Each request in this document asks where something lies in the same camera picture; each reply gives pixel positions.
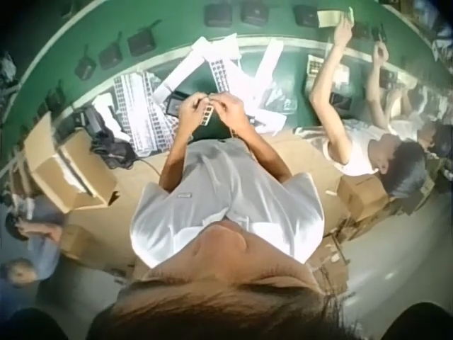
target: carton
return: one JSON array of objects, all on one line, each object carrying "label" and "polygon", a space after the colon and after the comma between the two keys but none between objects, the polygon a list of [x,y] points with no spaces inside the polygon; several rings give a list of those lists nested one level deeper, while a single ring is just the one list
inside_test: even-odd
[{"label": "carton", "polygon": [[54,145],[50,114],[46,114],[25,140],[30,174],[42,192],[63,212],[104,208],[116,199],[116,177],[90,152],[91,138],[77,130],[60,146]]},{"label": "carton", "polygon": [[374,175],[341,176],[337,195],[355,221],[375,214],[390,201],[381,181]]}]

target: white t-shirt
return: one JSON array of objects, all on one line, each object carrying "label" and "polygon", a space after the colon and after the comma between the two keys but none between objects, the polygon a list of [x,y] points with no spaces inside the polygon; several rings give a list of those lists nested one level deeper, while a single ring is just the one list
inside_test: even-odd
[{"label": "white t-shirt", "polygon": [[226,217],[302,263],[323,237],[323,209],[311,175],[281,184],[233,138],[189,145],[183,180],[172,193],[147,185],[132,220],[132,248],[154,267]]},{"label": "white t-shirt", "polygon": [[328,153],[328,138],[322,127],[296,129],[295,134],[301,136],[317,148],[335,168],[348,176],[374,174],[368,156],[368,144],[371,140],[379,140],[386,131],[356,119],[344,120],[346,132],[352,142],[349,162],[346,165],[334,161]]}]

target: dark hair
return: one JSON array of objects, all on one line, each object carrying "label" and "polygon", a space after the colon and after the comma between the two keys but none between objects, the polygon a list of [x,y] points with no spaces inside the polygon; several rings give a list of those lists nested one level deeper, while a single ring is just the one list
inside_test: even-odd
[{"label": "dark hair", "polygon": [[18,241],[27,241],[28,238],[23,236],[20,232],[19,229],[16,226],[16,223],[18,222],[18,218],[12,213],[8,212],[6,215],[5,219],[5,228],[8,234],[10,234],[11,237],[14,239],[17,239]]},{"label": "dark hair", "polygon": [[381,174],[385,191],[395,198],[408,197],[426,181],[425,152],[413,141],[402,142],[389,162],[389,169]]},{"label": "dark hair", "polygon": [[86,338],[360,339],[353,327],[344,325],[338,303],[333,303],[332,298],[321,304],[319,294],[308,288],[257,288],[260,289],[289,292],[286,297],[275,298],[270,307],[243,312],[238,311],[234,301],[229,305],[220,305],[217,296],[193,302],[190,296],[181,295],[123,313],[116,312],[115,307],[110,306],[95,317]]},{"label": "dark hair", "polygon": [[453,125],[442,124],[440,120],[435,122],[436,133],[432,139],[434,145],[429,148],[429,152],[436,154],[440,158],[453,158]]}]

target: cable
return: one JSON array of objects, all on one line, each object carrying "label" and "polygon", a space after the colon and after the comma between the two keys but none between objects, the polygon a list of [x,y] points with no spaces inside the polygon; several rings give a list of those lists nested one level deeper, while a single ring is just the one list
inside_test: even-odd
[{"label": "cable", "polygon": [[146,165],[148,165],[151,169],[153,169],[153,171],[157,174],[157,176],[161,176],[161,173],[157,171],[157,169],[151,165],[151,163],[149,163],[148,161],[145,161],[143,158],[137,158],[135,159],[136,161],[141,161],[141,162],[144,162]]}]

